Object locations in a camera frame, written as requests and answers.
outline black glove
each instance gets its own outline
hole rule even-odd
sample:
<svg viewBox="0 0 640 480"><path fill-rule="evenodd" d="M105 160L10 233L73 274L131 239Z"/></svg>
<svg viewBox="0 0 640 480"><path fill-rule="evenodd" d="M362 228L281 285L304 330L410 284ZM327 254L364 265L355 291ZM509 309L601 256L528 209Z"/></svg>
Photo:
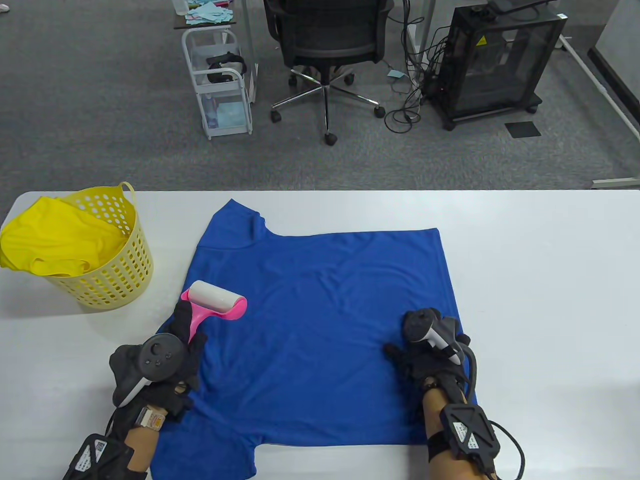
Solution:
<svg viewBox="0 0 640 480"><path fill-rule="evenodd" d="M193 401L188 397L191 390L200 389L198 371L207 336L196 332L189 342L191 328L191 302L180 300L175 305L173 318L164 326L163 331L178 337L186 346L186 355L178 371L167 380L153 382L143 388L138 397L149 404L164 408L169 412L169 421L182 420L187 410L193 407Z"/></svg>
<svg viewBox="0 0 640 480"><path fill-rule="evenodd" d="M438 319L442 318L440 312L435 308L430 310L438 316ZM413 312L407 312L405 318L411 314ZM464 334L457 336L456 340L465 345L470 342L469 337ZM426 340L408 343L406 350L402 350L394 344L385 344L383 351L385 356L394 364L401 377L405 381L410 380L423 392L428 390L428 385L425 382L428 378L447 378L457 384L463 392L465 391L465 385L469 384L464 367L454 364L439 349L433 348Z"/></svg>
<svg viewBox="0 0 640 480"><path fill-rule="evenodd" d="M180 422L184 414L192 409L193 401L188 395L192 389L200 388L198 371L207 336L196 332L189 342L190 328L191 303L180 300L175 306L173 315L161 330L176 336L184 343L185 354L182 363L174 375L142 388L129 404L116 409L112 417L112 432L115 438L126 436L140 409L146 405L164 408L168 412L166 420L170 422ZM117 372L123 372L125 368L135 368L140 348L141 345L123 345L111 355L109 365L116 376L116 383L118 383L118 375L122 375Z"/></svg>

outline yellow cloth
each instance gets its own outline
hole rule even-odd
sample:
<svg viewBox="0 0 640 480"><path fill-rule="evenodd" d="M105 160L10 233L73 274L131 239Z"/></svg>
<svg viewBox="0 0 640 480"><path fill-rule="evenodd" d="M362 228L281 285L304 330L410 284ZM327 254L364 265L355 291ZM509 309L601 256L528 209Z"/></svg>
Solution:
<svg viewBox="0 0 640 480"><path fill-rule="evenodd" d="M0 233L0 267L79 276L105 265L126 242L116 226L43 196Z"/></svg>

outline white table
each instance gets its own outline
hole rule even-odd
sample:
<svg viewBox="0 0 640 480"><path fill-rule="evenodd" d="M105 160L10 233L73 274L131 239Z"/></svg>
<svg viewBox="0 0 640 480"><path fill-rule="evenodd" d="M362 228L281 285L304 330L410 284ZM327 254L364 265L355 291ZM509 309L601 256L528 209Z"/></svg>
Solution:
<svg viewBox="0 0 640 480"><path fill-rule="evenodd" d="M40 195L26 193L9 219ZM2 478L61 478L111 415L108 358L154 333L194 247L229 198L277 234L438 227L477 393L527 454L526 480L637 478L640 362L638 191L140 192L156 264L147 292L87 313L48 282L0 271ZM499 474L518 456L502 439ZM260 480L419 480L423 447L262 445Z"/></svg>

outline floor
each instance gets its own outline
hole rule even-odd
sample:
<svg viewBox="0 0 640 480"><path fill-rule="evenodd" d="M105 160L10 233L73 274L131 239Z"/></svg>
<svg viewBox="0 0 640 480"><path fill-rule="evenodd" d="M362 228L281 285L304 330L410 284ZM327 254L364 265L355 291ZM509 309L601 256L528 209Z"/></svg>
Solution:
<svg viewBox="0 0 640 480"><path fill-rule="evenodd" d="M588 48L587 34L602 28L614 1L561 1ZM251 4L260 59L254 132L207 141L171 2L13 2L0 16L0 45L11 45L0 51L0 219L25 191L124 179L138 189L575 189L640 170L640 145L563 51L540 81L535 116L445 132L425 107L422 122L398 135L368 107L335 98L339 140L327 147L318 97L283 109L273 125L269 105L290 94L287 72L262 2ZM399 34L390 23L385 59L400 66ZM357 66L352 88L392 109L401 96L387 70ZM504 124L522 120L542 136L512 139Z"/></svg>

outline label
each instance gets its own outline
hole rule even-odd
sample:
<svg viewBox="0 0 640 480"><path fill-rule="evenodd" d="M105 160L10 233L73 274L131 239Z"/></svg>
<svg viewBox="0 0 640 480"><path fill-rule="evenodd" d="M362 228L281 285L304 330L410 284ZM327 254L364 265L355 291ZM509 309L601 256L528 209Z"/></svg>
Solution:
<svg viewBox="0 0 640 480"><path fill-rule="evenodd" d="M107 446L107 442L104 440L95 441L95 461L99 462L104 448ZM78 472L86 472L91 468L91 453L89 452L89 445L84 448L80 460L76 463L76 470Z"/></svg>
<svg viewBox="0 0 640 480"><path fill-rule="evenodd" d="M150 409L145 409L140 412L136 425L141 427L150 428L151 430L160 431L164 423L164 415L154 412Z"/></svg>
<svg viewBox="0 0 640 480"><path fill-rule="evenodd" d="M467 444L467 447L472 450L478 450L478 448L480 448L480 446L478 445L478 442L476 442L476 437L473 433L469 438L469 443Z"/></svg>
<svg viewBox="0 0 640 480"><path fill-rule="evenodd" d="M464 442L465 438L467 437L467 426L462 422L453 422L453 428L456 429L456 433L458 434L460 442Z"/></svg>

